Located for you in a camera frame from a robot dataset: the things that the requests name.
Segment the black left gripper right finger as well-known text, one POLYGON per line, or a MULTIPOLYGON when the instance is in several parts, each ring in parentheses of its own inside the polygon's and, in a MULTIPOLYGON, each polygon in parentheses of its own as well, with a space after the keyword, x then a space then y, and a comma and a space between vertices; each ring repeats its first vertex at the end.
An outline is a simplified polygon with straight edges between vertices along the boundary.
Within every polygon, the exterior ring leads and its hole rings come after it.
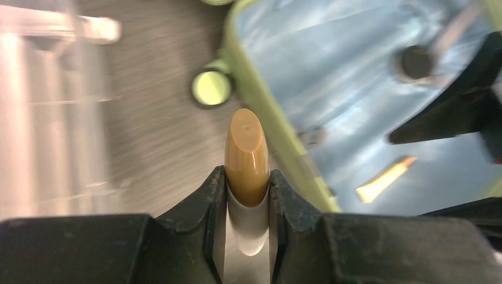
POLYGON ((501 199, 418 217, 322 213, 278 170, 269 187, 272 283, 500 283, 501 199))

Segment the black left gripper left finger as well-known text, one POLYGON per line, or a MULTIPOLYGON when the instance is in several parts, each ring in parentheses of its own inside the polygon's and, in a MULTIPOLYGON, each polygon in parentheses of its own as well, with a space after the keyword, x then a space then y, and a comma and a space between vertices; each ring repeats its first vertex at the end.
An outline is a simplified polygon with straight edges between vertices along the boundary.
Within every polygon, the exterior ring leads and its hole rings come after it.
POLYGON ((2 283, 221 283, 226 184, 216 167, 164 214, 1 223, 2 283))

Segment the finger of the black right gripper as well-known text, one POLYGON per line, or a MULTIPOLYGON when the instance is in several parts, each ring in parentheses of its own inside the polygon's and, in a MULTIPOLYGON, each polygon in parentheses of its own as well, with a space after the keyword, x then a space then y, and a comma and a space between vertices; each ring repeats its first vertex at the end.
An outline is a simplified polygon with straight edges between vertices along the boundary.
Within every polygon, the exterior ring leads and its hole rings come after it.
POLYGON ((501 33, 489 33, 464 71, 434 101, 392 131, 393 144, 480 133, 491 159, 501 164, 501 101, 495 83, 501 73, 501 33))

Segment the white computer mouse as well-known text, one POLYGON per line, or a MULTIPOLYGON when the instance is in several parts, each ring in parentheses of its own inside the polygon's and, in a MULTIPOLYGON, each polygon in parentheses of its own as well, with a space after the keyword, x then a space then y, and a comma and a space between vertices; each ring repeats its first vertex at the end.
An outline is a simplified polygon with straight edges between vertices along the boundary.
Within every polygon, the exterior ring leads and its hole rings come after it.
POLYGON ((228 283, 269 283, 266 248, 269 231, 270 162, 262 125, 254 112, 232 116, 224 155, 227 192, 228 283))

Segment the white plastic drawer organizer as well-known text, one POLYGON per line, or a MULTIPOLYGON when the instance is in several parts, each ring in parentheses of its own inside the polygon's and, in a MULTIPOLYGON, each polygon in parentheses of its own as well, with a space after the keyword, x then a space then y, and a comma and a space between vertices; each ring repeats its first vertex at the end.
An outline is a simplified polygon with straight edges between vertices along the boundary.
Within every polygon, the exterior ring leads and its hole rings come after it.
POLYGON ((1 2, 1 218, 121 211, 102 45, 121 23, 74 1, 1 2))

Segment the green hard-shell suitcase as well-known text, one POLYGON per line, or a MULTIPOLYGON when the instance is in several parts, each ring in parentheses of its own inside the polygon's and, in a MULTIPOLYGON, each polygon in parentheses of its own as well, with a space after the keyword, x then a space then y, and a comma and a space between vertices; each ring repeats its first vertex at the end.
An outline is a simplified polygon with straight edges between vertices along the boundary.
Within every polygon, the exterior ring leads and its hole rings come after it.
POLYGON ((501 164, 480 133, 393 144, 501 33, 500 1, 231 1, 217 58, 192 81, 200 106, 237 92, 290 183, 320 210, 419 215, 501 196, 501 164), (431 76, 400 81, 393 57, 424 46, 431 76), (372 203, 356 188, 417 160, 372 203))

